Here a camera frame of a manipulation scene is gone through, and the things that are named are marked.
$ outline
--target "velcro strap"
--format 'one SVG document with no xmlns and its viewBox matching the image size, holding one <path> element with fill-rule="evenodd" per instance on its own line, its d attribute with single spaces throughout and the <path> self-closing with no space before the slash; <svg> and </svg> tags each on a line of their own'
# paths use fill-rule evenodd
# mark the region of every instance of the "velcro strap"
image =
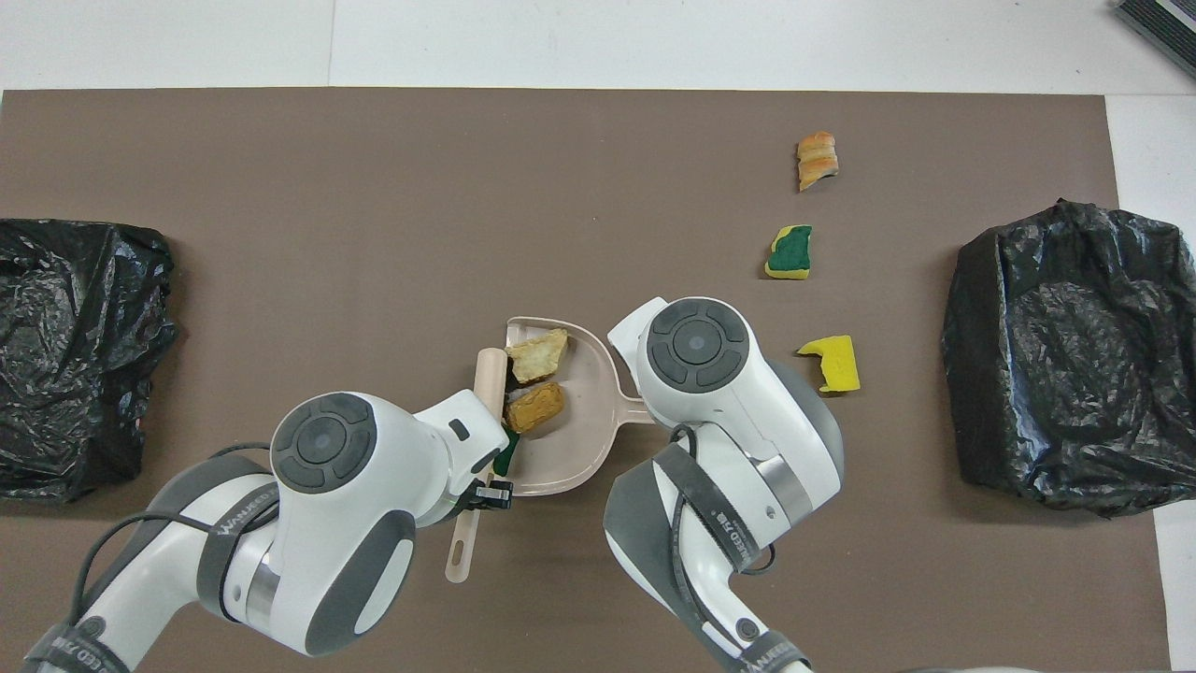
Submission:
<svg viewBox="0 0 1196 673">
<path fill-rule="evenodd" d="M 672 443 L 657 454 L 654 459 L 665 476 L 685 496 L 694 514 L 710 532 L 736 573 L 751 568 L 759 558 L 759 545 L 748 531 L 748 525 L 722 495 L 722 490 L 710 479 L 710 476 L 689 452 Z"/>
<path fill-rule="evenodd" d="M 807 668 L 810 660 L 801 654 L 798 646 L 789 642 L 783 635 L 776 631 L 768 631 L 736 660 L 734 673 L 773 673 L 783 671 L 791 663 L 801 662 Z"/>
<path fill-rule="evenodd" d="M 25 655 L 30 663 L 49 663 L 68 673 L 129 673 L 104 643 L 69 625 L 56 624 Z"/>
<path fill-rule="evenodd" d="M 228 567 L 232 564 L 237 543 L 245 527 L 277 502 L 279 485 L 263 484 L 250 491 L 208 530 L 208 539 L 203 543 L 203 552 L 200 553 L 200 565 L 195 575 L 195 589 L 200 594 L 200 602 L 208 608 L 208 612 L 237 622 L 224 608 L 224 582 L 228 575 Z"/>
</svg>

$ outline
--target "brown mat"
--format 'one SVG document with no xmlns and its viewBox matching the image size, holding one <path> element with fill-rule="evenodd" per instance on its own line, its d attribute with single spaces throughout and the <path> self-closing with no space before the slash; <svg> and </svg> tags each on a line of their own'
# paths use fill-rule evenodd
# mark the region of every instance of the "brown mat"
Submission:
<svg viewBox="0 0 1196 673">
<path fill-rule="evenodd" d="M 843 171 L 794 189 L 832 130 Z M 185 334 L 155 374 L 145 472 L 61 512 L 0 507 L 0 667 L 59 619 L 85 550 L 213 451 L 358 390 L 419 410 L 468 387 L 519 313 L 598 334 L 654 294 L 738 306 L 765 355 L 852 334 L 829 400 L 844 491 L 736 588 L 820 671 L 1167 665 L 1152 519 L 1061 514 L 960 483 L 938 338 L 954 251 L 1057 197 L 1116 204 L 1093 97 L 506 90 L 6 92 L 0 213 L 163 231 Z M 805 281 L 767 280 L 814 225 Z M 306 660 L 190 606 L 144 671 L 713 671 L 611 557 L 611 481 L 663 447 L 624 429 L 568 494 L 482 519 L 474 574 L 421 532 L 370 636 Z"/>
</svg>

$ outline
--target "black garbage bag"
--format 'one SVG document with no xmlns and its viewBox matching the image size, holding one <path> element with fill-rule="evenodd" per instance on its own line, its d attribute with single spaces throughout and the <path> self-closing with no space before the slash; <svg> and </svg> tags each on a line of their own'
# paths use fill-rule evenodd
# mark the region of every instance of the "black garbage bag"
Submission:
<svg viewBox="0 0 1196 673">
<path fill-rule="evenodd" d="M 1191 498 L 1194 328 L 1173 225 L 1060 201 L 980 234 L 942 328 L 964 481 L 1105 518 Z"/>
<path fill-rule="evenodd" d="M 68 502 L 140 473 L 173 265 L 152 228 L 0 219 L 0 497 Z"/>
</svg>

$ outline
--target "robotic arm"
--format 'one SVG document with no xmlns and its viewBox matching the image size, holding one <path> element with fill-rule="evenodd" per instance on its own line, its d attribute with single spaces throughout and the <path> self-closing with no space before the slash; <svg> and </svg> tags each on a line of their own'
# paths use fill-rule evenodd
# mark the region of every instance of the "robotic arm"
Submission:
<svg viewBox="0 0 1196 673">
<path fill-rule="evenodd" d="M 469 391 L 414 416 L 359 393 L 307 400 L 274 434 L 273 475 L 228 454 L 167 483 L 22 671 L 133 671 L 194 601 L 301 654 L 336 651 L 390 607 L 416 528 L 509 507 L 477 479 L 506 445 Z"/>
<path fill-rule="evenodd" d="M 709 298 L 636 308 L 608 335 L 671 443 L 618 477 L 604 527 L 623 570 L 728 672 L 808 661 L 730 588 L 838 492 L 842 436 L 810 386 L 761 355 L 732 306 Z"/>
</svg>

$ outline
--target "white floor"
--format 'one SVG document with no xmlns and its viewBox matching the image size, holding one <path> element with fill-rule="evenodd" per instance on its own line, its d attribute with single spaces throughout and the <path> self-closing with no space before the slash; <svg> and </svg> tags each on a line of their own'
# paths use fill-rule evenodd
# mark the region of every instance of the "white floor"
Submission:
<svg viewBox="0 0 1196 673">
<path fill-rule="evenodd" d="M 1106 94 L 1122 207 L 1196 239 L 1196 79 L 1106 0 L 0 1 L 0 90 L 327 85 Z M 1196 669 L 1196 503 L 1155 522 Z"/>
</svg>

